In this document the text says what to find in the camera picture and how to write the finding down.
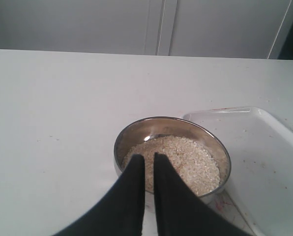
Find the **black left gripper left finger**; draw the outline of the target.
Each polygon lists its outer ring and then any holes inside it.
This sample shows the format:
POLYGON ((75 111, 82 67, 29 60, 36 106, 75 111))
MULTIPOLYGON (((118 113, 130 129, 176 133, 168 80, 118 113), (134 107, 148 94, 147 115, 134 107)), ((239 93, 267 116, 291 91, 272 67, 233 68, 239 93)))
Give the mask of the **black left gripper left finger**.
POLYGON ((140 236, 145 212, 145 160, 131 157, 112 188, 57 236, 140 236))

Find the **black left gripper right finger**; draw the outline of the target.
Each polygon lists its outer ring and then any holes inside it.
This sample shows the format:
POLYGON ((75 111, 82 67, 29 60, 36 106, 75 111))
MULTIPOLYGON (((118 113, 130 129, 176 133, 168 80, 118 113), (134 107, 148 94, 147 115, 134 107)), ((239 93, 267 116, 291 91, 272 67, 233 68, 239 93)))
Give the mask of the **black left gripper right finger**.
POLYGON ((153 182, 160 236, 248 235, 203 203, 184 183, 164 154, 154 154, 153 182))

